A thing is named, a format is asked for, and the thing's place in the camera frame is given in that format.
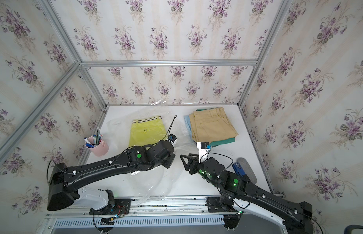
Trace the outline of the yellow garment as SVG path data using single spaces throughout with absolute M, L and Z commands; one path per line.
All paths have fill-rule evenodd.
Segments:
M 166 129 L 161 116 L 132 121 L 129 147 L 155 144 L 166 136 Z

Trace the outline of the clear plastic vacuum bag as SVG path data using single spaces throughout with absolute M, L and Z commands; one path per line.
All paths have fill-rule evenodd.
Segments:
M 184 122 L 193 110 L 186 105 L 109 107 L 104 122 L 108 156 L 118 158 L 119 169 L 129 173 L 105 179 L 102 187 L 141 202 L 198 194 L 179 158 L 197 151 Z

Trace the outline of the light blue garment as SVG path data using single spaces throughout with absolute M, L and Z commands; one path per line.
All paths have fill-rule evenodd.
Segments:
M 184 122 L 190 138 L 192 138 L 192 126 L 189 115 L 184 116 Z

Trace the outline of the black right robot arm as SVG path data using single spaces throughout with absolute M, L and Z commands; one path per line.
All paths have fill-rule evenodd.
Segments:
M 217 188 L 219 206 L 226 212 L 244 212 L 276 224 L 286 234 L 312 234 L 312 205 L 295 203 L 255 185 L 247 175 L 226 170 L 215 158 L 199 162 L 194 154 L 181 155 L 185 170 L 200 175 Z

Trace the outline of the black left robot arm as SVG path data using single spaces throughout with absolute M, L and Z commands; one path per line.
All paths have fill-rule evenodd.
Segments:
M 167 140 L 155 144 L 131 146 L 119 155 L 83 166 L 54 166 L 49 180 L 48 211 L 65 209 L 82 198 L 78 190 L 97 181 L 121 174 L 150 171 L 158 166 L 166 169 L 174 161 L 174 147 Z

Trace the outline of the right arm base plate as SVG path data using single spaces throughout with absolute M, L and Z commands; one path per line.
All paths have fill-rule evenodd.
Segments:
M 242 208 L 238 206 L 234 208 L 235 197 L 225 197 L 225 196 L 218 196 L 218 197 L 208 197 L 206 199 L 206 204 L 208 207 L 209 213 L 222 213 L 222 212 L 239 212 Z

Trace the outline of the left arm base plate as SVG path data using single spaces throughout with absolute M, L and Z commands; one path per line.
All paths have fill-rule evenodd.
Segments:
M 90 209 L 89 215 L 125 215 L 129 214 L 131 199 L 114 199 L 114 205 L 108 205 L 100 210 Z

